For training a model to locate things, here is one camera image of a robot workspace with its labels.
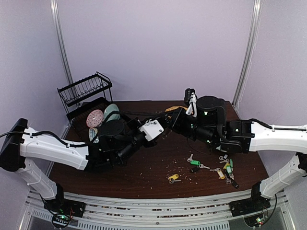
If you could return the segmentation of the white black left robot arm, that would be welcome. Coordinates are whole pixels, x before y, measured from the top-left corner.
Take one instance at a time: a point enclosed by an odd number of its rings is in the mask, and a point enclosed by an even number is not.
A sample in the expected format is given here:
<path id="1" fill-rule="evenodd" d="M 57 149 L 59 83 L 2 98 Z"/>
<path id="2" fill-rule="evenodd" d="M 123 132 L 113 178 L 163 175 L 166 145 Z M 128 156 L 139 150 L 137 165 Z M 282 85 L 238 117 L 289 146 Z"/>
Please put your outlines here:
<path id="1" fill-rule="evenodd" d="M 26 119 L 19 119 L 10 132 L 3 134 L 5 141 L 0 150 L 2 169 L 18 173 L 34 188 L 47 209 L 53 215 L 68 219 L 72 215 L 82 217 L 85 204 L 64 198 L 60 184 L 50 180 L 34 163 L 44 159 L 68 165 L 77 170 L 102 173 L 115 165 L 125 165 L 141 147 L 155 146 L 157 137 L 166 124 L 159 119 L 140 122 L 135 119 L 130 130 L 120 120 L 103 122 L 91 142 L 73 142 L 60 139 L 50 131 L 37 132 L 28 127 Z"/>

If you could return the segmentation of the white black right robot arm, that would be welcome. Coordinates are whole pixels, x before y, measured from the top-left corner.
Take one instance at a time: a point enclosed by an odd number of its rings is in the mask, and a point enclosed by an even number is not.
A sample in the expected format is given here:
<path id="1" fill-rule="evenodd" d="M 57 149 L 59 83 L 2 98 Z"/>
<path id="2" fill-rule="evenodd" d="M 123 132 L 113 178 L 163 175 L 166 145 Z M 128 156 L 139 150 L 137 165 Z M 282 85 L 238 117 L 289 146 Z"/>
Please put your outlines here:
<path id="1" fill-rule="evenodd" d="M 257 182 L 247 199 L 230 202 L 232 216 L 261 211 L 278 192 L 307 175 L 307 126 L 268 125 L 255 118 L 226 119 L 225 100 L 203 96 L 188 109 L 170 111 L 170 129 L 227 153 L 261 150 L 292 151 L 295 155 L 274 175 Z"/>

